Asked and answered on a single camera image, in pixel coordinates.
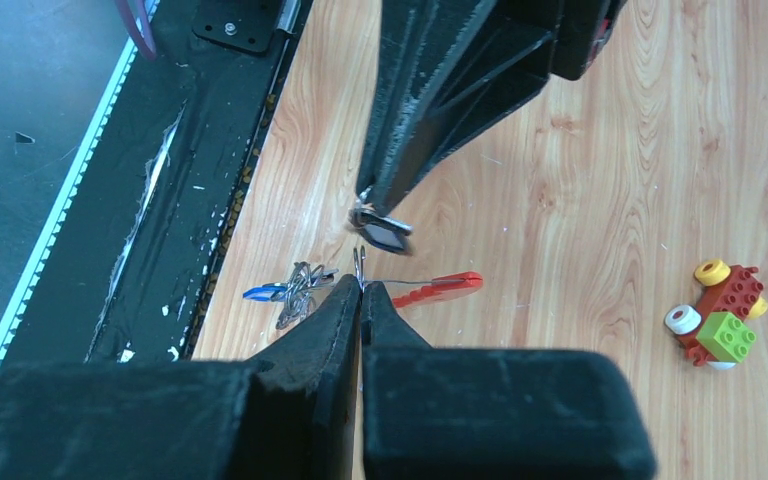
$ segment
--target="red handle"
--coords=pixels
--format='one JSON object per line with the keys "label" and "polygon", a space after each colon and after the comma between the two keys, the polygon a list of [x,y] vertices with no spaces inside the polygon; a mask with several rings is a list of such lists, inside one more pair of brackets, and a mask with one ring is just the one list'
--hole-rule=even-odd
{"label": "red handle", "polygon": [[484,279],[476,272],[457,273],[431,280],[426,285],[393,299],[396,308],[425,305],[428,303],[444,302],[455,298],[465,297],[484,286]]}

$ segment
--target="lego brick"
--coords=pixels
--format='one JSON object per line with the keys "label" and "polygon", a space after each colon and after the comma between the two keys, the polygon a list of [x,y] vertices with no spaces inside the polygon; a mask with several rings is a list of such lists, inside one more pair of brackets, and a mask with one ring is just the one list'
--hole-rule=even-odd
{"label": "lego brick", "polygon": [[757,272],[756,267],[734,265],[725,281],[707,287],[695,306],[702,315],[703,326],[705,319],[714,312],[729,312],[741,321],[746,320],[749,310],[764,290],[764,285],[753,276]]}
{"label": "lego brick", "polygon": [[695,338],[685,345],[684,356],[693,362],[694,367],[704,367],[708,362],[717,361],[717,358]]}
{"label": "lego brick", "polygon": [[696,339],[717,361],[740,363],[755,343],[755,333],[731,312],[713,312]]}

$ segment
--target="yellow lego wheel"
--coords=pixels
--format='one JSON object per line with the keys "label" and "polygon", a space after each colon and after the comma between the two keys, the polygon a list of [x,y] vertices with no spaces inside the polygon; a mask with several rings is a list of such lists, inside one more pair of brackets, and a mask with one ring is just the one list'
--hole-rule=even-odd
{"label": "yellow lego wheel", "polygon": [[713,287],[714,285],[722,282],[731,274],[731,268],[726,265],[726,262],[719,258],[708,260],[707,262],[699,265],[693,275],[699,283],[706,287]]}
{"label": "yellow lego wheel", "polygon": [[749,315],[746,316],[747,320],[755,320],[761,315],[767,313],[768,303],[764,297],[758,297],[758,300],[749,309]]}

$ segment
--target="blue handle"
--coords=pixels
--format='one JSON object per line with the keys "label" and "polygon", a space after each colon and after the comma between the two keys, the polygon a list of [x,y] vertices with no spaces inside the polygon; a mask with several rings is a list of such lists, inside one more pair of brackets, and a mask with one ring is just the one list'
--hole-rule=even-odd
{"label": "blue handle", "polygon": [[284,286],[263,285],[249,289],[243,294],[243,298],[255,302],[280,302],[284,299],[283,294],[286,291],[287,287]]}

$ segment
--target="red lego brick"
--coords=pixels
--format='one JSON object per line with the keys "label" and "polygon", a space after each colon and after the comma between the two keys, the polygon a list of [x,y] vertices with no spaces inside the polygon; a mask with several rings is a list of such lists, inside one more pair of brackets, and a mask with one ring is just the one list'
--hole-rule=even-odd
{"label": "red lego brick", "polygon": [[690,346],[685,347],[684,356],[693,360],[694,367],[704,367],[708,362],[716,362],[717,359],[711,352],[703,347],[695,338]]}
{"label": "red lego brick", "polygon": [[[702,316],[699,327],[704,325],[711,312],[731,312],[741,321],[745,321],[749,309],[758,301],[764,290],[764,285],[753,276],[754,273],[758,273],[757,267],[744,268],[733,265],[731,273],[723,282],[707,287],[694,307]],[[688,335],[693,335],[695,339],[698,330],[697,328]]]}

